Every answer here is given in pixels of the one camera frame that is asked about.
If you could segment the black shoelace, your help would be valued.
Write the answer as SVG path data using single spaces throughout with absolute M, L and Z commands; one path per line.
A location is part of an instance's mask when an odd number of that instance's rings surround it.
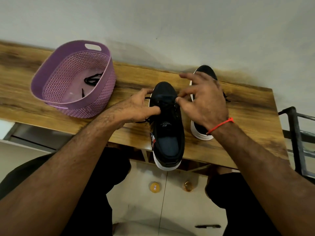
M 161 110 L 162 115 L 171 115 L 176 117 L 176 109 L 179 108 L 179 105 L 175 102 L 175 97 L 171 95 L 157 95 L 156 97 L 145 97 L 149 100 L 149 103 L 152 103 L 154 106 L 158 106 Z
M 88 86 L 95 87 L 97 83 L 99 82 L 100 78 L 102 77 L 103 73 L 104 72 L 97 73 L 95 75 L 84 78 L 84 83 Z

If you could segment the person's right hand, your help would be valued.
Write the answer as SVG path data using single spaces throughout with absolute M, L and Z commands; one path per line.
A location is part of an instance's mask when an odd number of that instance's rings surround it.
M 178 97 L 192 102 L 192 113 L 187 114 L 190 119 L 205 127 L 214 138 L 219 138 L 221 131 L 226 132 L 224 127 L 233 125 L 220 84 L 209 75 L 204 82 L 192 83 L 182 89 Z

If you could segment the person's leg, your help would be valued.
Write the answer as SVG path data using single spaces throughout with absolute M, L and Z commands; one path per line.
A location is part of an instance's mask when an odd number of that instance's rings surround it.
M 131 163 L 126 150 L 105 147 L 60 236 L 112 236 L 112 208 L 106 194 L 121 183 Z
M 213 165 L 207 175 L 206 195 L 226 211 L 223 236 L 282 236 L 241 173 Z

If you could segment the person's left forearm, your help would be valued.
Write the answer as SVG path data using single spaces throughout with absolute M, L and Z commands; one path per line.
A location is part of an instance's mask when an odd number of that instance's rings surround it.
M 1 199 L 0 236 L 60 235 L 123 115 L 106 110 Z

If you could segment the person's left hand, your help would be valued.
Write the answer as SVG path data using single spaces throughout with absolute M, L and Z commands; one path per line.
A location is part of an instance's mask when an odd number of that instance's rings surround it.
M 103 114 L 103 123 L 106 127 L 122 127 L 125 123 L 143 122 L 148 118 L 138 118 L 138 110 L 145 105 L 145 97 L 153 92 L 143 88 L 128 99 L 116 103 Z

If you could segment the person's right forearm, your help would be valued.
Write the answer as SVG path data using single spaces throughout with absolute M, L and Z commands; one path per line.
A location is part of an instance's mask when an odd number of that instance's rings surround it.
M 283 236 L 315 236 L 315 185 L 235 123 L 215 138 Z

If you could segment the purple plastic basket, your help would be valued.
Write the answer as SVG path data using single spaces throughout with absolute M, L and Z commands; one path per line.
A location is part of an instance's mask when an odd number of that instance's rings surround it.
M 84 78 L 103 73 L 95 87 Z M 111 52 L 102 43 L 65 43 L 43 62 L 30 85 L 32 95 L 63 114 L 89 119 L 107 106 L 116 84 Z

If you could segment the person's left leg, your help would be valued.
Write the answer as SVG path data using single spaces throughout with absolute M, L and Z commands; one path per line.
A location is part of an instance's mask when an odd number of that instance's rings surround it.
M 131 163 L 126 150 L 105 147 L 60 236 L 112 236 L 112 208 L 106 194 L 121 183 Z

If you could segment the black metal rack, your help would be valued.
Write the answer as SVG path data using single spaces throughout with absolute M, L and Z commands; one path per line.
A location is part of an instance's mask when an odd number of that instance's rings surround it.
M 307 178 L 314 178 L 315 173 L 307 170 L 306 157 L 315 159 L 315 151 L 307 150 L 303 146 L 303 142 L 315 144 L 315 133 L 309 131 L 303 131 L 300 129 L 298 118 L 303 118 L 311 121 L 315 121 L 315 117 L 298 113 L 295 107 L 288 107 L 278 112 L 278 115 L 286 114 L 289 122 L 289 131 L 283 130 L 285 138 L 291 140 L 292 150 L 288 150 L 293 154 L 295 171 Z

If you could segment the black shoe with white sole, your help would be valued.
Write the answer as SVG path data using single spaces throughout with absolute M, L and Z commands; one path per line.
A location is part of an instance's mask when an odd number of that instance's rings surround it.
M 205 73 L 209 76 L 211 76 L 213 79 L 215 79 L 216 81 L 218 81 L 218 78 L 214 72 L 214 70 L 208 66 L 208 65 L 202 65 L 199 66 L 195 71 L 194 74 L 196 72 L 202 72 Z M 191 128 L 191 133 L 194 137 L 196 137 L 199 140 L 203 140 L 203 141 L 209 141 L 213 139 L 212 135 L 208 135 L 207 134 L 207 129 L 197 123 L 195 123 L 193 120 L 191 120 L 191 124 L 190 124 L 190 128 Z
M 151 97 L 171 95 L 177 98 L 177 93 L 168 82 L 158 83 Z M 152 152 L 155 164 L 164 171 L 175 170 L 181 163 L 185 149 L 185 134 L 180 106 L 176 109 L 176 117 L 171 115 L 153 115 L 148 118 Z

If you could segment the person's right leg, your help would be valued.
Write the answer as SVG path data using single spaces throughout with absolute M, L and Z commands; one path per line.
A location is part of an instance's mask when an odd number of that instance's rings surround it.
M 282 236 L 241 173 L 213 165 L 207 175 L 206 195 L 226 211 L 223 236 Z

